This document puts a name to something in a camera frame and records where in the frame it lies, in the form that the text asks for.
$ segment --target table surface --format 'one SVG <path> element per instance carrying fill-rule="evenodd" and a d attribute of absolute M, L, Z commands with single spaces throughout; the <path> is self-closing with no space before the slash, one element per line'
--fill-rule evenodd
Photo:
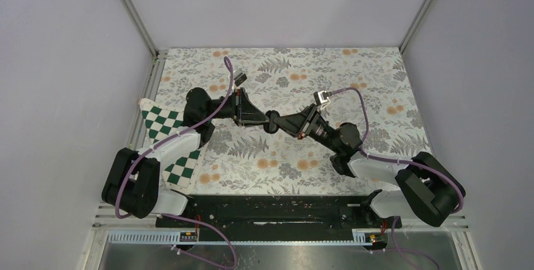
<path fill-rule="evenodd" d="M 206 89 L 212 98 L 226 94 L 228 72 L 223 57 L 248 80 L 242 85 L 262 111 L 281 115 L 313 103 L 313 92 L 353 86 L 360 89 L 370 121 L 365 147 L 371 153 L 412 156 L 429 150 L 423 121 L 397 48 L 177 48 L 165 63 L 156 102 L 182 110 L 186 92 Z M 334 127 L 365 121 L 358 96 L 333 97 L 323 116 Z M 368 194 L 396 189 L 371 179 L 340 176 L 333 153 L 312 139 L 297 140 L 279 131 L 243 128 L 232 120 L 214 120 L 192 186 L 198 194 Z"/>

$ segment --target metal frame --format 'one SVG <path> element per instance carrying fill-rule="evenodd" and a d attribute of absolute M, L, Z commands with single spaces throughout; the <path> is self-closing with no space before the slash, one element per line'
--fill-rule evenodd
<path fill-rule="evenodd" d="M 429 7 L 431 6 L 434 0 L 424 0 L 419 11 L 417 12 L 413 22 L 411 23 L 406 35 L 404 36 L 399 50 L 401 55 L 404 54 L 406 48 L 408 47 L 411 38 L 416 33 L 419 25 L 421 24 L 425 14 L 427 13 Z M 161 80 L 161 75 L 163 72 L 165 60 L 167 59 L 168 50 L 158 51 L 152 38 L 149 35 L 145 25 L 143 24 L 137 10 L 135 9 L 131 0 L 121 0 L 125 10 L 132 19 L 133 24 L 135 25 L 137 31 L 139 32 L 145 46 L 151 55 L 154 56 L 154 62 L 152 63 L 147 79 L 144 83 L 142 90 L 142 97 L 155 99 L 157 89 L 159 87 L 159 82 Z M 146 129 L 142 124 L 142 116 L 140 110 L 137 108 L 136 114 L 132 120 L 132 126 L 130 128 L 130 133 L 127 139 L 127 146 L 130 148 L 139 148 L 143 145 L 144 136 Z M 447 231 L 450 233 L 454 240 L 455 247 L 457 249 L 457 254 L 460 258 L 463 269 L 468 270 L 479 270 L 480 261 L 478 255 L 473 248 L 471 233 L 469 232 L 469 227 L 465 221 L 463 215 L 452 215 L 447 218 L 445 223 L 440 228 L 430 227 L 427 224 L 423 223 L 417 218 L 403 218 L 404 228 L 398 229 L 399 232 L 436 232 L 436 231 Z M 138 218 L 127 218 L 119 220 L 115 217 L 114 207 L 101 202 L 93 228 L 91 229 L 88 246 L 85 247 L 86 250 L 82 254 L 81 259 L 81 269 L 93 270 L 97 269 L 100 265 L 101 259 L 103 257 L 104 249 L 107 243 L 112 241 L 112 236 L 116 234 L 130 235 L 132 236 L 128 240 L 134 240 L 136 244 L 148 244 L 150 239 L 140 240 L 136 238 L 135 235 L 151 235 L 153 233 L 168 233 L 173 234 L 181 230 L 187 230 L 187 228 L 156 228 L 156 216 L 148 216 L 143 219 Z M 377 229 L 366 228 L 366 229 L 354 229 L 354 233 L 365 233 L 365 232 L 378 232 Z M 225 242 L 206 242 L 212 245 L 225 245 Z M 337 243 L 337 242 L 233 242 L 235 245 L 340 245 L 347 243 Z"/>
<path fill-rule="evenodd" d="M 166 59 L 166 51 L 159 52 L 157 57 L 154 59 L 152 66 L 149 69 L 147 79 L 143 85 L 141 98 L 149 98 L 150 100 L 154 100 L 156 98 L 157 89 L 159 88 L 161 74 L 163 73 Z M 143 142 L 145 140 L 144 137 L 146 134 L 146 128 L 143 125 L 143 117 L 139 108 L 135 110 L 135 115 L 132 121 L 132 126 L 130 127 L 130 132 L 128 133 L 127 147 L 131 149 L 139 149 L 143 146 Z"/>
<path fill-rule="evenodd" d="M 141 36 L 141 39 L 143 39 L 143 42 L 145 43 L 145 46 L 147 47 L 148 51 L 153 57 L 157 56 L 157 48 L 154 42 L 152 41 L 152 38 L 147 31 L 147 28 L 143 24 L 143 21 L 141 20 L 141 17 L 139 16 L 139 13 L 134 7 L 134 4 L 132 3 L 132 0 L 121 0 L 122 4 L 124 5 L 124 8 L 130 18 L 132 19 L 132 23 L 139 32 L 139 35 Z"/>
<path fill-rule="evenodd" d="M 432 5 L 433 1 L 434 0 L 424 0 L 423 1 L 423 4 L 419 8 L 419 11 L 417 12 L 416 17 L 414 18 L 414 21 L 412 21 L 412 24 L 408 28 L 408 31 L 407 31 L 406 35 L 404 35 L 404 38 L 402 39 L 402 41 L 400 43 L 399 50 L 400 50 L 400 54 L 401 55 L 404 54 L 404 52 L 406 51 L 406 48 L 410 44 L 410 41 L 411 41 L 412 37 L 414 36 L 414 34 L 416 33 L 417 29 L 419 28 L 419 25 L 421 24 L 421 21 L 425 17 L 426 12 L 428 11 L 430 6 Z"/>

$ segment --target floral tablecloth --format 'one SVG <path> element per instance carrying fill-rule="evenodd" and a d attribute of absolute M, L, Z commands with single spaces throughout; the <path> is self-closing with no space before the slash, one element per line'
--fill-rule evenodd
<path fill-rule="evenodd" d="M 177 48 L 165 63 L 156 102 L 182 110 L 186 92 L 202 87 L 212 98 L 226 93 L 223 57 L 248 80 L 242 85 L 260 110 L 281 115 L 301 111 L 313 92 L 353 86 L 365 99 L 370 120 L 368 151 L 413 155 L 429 150 L 397 48 Z M 334 127 L 365 124 L 354 92 L 333 97 L 323 116 Z M 395 189 L 370 179 L 340 176 L 328 157 L 333 153 L 312 139 L 297 140 L 279 131 L 243 128 L 232 120 L 214 120 L 216 130 L 195 170 L 198 194 L 368 194 Z"/>

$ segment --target gray leaf print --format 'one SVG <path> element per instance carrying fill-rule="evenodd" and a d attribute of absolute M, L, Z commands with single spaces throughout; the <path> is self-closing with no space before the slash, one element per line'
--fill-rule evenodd
<path fill-rule="evenodd" d="M 404 63 L 402 63 L 401 60 L 397 59 L 395 60 L 395 64 L 393 65 L 394 70 L 403 70 L 404 71 Z"/>
<path fill-rule="evenodd" d="M 282 53 L 282 54 L 287 54 L 291 52 L 291 50 L 288 48 L 274 48 L 273 50 L 275 51 L 275 53 Z"/>
<path fill-rule="evenodd" d="M 255 81 L 258 81 L 258 82 L 261 82 L 261 83 L 264 83 L 265 81 L 267 81 L 267 79 L 271 78 L 271 75 L 270 74 L 267 74 L 267 73 L 261 73 L 260 75 L 256 76 L 256 78 L 254 78 Z"/>
<path fill-rule="evenodd" d="M 379 152 L 386 152 L 389 149 L 389 144 L 386 140 L 389 139 L 389 133 L 386 130 L 383 128 L 373 128 L 369 131 L 365 140 L 365 146 L 376 149 Z"/>
<path fill-rule="evenodd" d="M 296 168 L 291 167 L 288 163 L 283 163 L 278 168 L 278 172 L 280 173 L 280 176 L 283 178 L 290 178 L 291 180 L 295 180 L 298 177 L 302 176 L 302 173 L 298 171 Z"/>
<path fill-rule="evenodd" d="M 267 140 L 262 140 L 261 137 L 256 139 L 250 136 L 250 140 L 241 137 L 241 140 L 234 142 L 234 147 L 228 151 L 229 155 L 234 157 L 247 158 L 256 157 L 260 152 L 265 152 L 269 149 Z"/>
<path fill-rule="evenodd" d="M 412 135 L 403 137 L 399 135 L 393 141 L 390 152 L 400 155 L 414 155 L 426 147 L 428 147 L 428 142 L 424 137 L 422 138 L 419 135 L 417 137 Z"/>
<path fill-rule="evenodd" d="M 310 79 L 310 84 L 317 89 L 329 89 L 332 86 L 332 81 L 325 75 L 319 75 Z"/>
<path fill-rule="evenodd" d="M 211 140 L 232 141 L 232 133 L 229 130 L 219 130 L 219 128 L 225 128 L 225 126 L 217 126 L 217 129 L 213 132 Z"/>
<path fill-rule="evenodd" d="M 412 126 L 413 127 L 416 127 L 416 128 L 423 128 L 424 127 L 424 123 L 423 123 L 423 118 L 421 117 L 421 115 L 419 114 L 419 112 L 417 110 L 409 110 L 406 112 L 406 116 L 408 118 L 411 118 L 412 119 Z"/>
<path fill-rule="evenodd" d="M 276 84 L 279 85 L 280 87 L 287 87 L 289 85 L 289 81 L 287 80 L 286 77 L 279 77 L 276 80 Z"/>
<path fill-rule="evenodd" d="M 393 75 L 393 79 L 398 80 L 398 81 L 404 81 L 405 78 L 406 78 L 406 72 L 402 70 L 399 72 L 396 72 L 395 75 Z"/>
<path fill-rule="evenodd" d="M 322 73 L 332 73 L 336 71 L 333 67 L 314 67 L 312 70 Z"/>
<path fill-rule="evenodd" d="M 228 145 L 223 141 L 214 141 L 213 139 L 208 143 L 208 149 L 216 154 L 226 154 L 228 151 Z"/>
<path fill-rule="evenodd" d="M 267 59 L 265 60 L 261 66 L 258 68 L 258 71 L 260 72 L 269 72 L 272 74 L 276 74 L 277 72 L 281 72 L 283 69 L 288 69 L 291 66 L 289 63 L 289 60 L 280 60 L 278 58 L 273 59 Z"/>

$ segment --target connector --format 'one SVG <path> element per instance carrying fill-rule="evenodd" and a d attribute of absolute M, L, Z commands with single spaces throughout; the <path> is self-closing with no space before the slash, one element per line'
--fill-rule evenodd
<path fill-rule="evenodd" d="M 315 103 L 319 111 L 322 111 L 330 104 L 330 96 L 332 92 L 319 91 L 314 93 Z"/>

